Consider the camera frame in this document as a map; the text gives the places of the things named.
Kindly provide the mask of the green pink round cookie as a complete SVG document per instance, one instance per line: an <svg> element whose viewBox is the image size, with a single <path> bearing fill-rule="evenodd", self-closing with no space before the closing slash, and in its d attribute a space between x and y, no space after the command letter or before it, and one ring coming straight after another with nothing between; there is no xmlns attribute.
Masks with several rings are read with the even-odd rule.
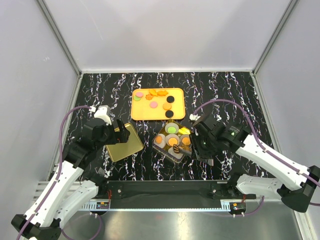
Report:
<svg viewBox="0 0 320 240"><path fill-rule="evenodd" d="M175 134L176 133L176 128L173 127L173 126L170 126L170 127L167 128L167 132L169 134Z"/></svg>

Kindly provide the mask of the orange waffle cookie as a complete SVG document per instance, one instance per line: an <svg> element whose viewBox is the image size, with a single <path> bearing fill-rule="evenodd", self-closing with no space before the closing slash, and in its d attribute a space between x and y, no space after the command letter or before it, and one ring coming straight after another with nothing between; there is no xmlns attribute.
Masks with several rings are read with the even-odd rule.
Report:
<svg viewBox="0 0 320 240"><path fill-rule="evenodd" d="M191 144L191 141L188 137L184 137L181 142L186 145L186 146L189 146Z"/></svg>

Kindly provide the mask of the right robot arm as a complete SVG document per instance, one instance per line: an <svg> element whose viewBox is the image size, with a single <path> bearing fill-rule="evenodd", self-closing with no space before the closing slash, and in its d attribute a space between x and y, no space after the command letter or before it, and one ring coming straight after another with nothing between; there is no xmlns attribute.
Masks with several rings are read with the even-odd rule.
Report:
<svg viewBox="0 0 320 240"><path fill-rule="evenodd" d="M227 185L228 195L256 195L281 200L290 209L305 213L320 180L320 168L301 165L263 143L243 125L224 125L221 122L193 124L192 154L206 161L218 152L230 151L259 165L272 174L261 178L238 174Z"/></svg>

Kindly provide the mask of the orange round cookie bottom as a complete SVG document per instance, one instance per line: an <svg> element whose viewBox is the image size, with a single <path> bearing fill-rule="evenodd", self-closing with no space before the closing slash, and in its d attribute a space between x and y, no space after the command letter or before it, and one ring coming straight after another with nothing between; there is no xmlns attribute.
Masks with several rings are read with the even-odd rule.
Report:
<svg viewBox="0 0 320 240"><path fill-rule="evenodd" d="M172 138L170 138L169 140L168 140L168 144L170 145L170 146L174 146L174 145L177 145L179 143L179 141L176 139L176 138L174 138L174 137L172 137Z"/></svg>

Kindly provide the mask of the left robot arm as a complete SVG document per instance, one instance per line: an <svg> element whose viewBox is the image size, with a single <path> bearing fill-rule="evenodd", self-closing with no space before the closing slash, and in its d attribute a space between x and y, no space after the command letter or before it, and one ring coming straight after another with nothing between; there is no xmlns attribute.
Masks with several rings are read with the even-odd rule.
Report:
<svg viewBox="0 0 320 240"><path fill-rule="evenodd" d="M90 199L108 193L106 183L94 177L85 180L70 196L67 193L105 145L126 143L130 132L122 120L119 130L102 118L90 119L77 138L63 150L58 169L36 202L24 214L16 214L11 224L18 237L29 240L57 240L70 218Z"/></svg>

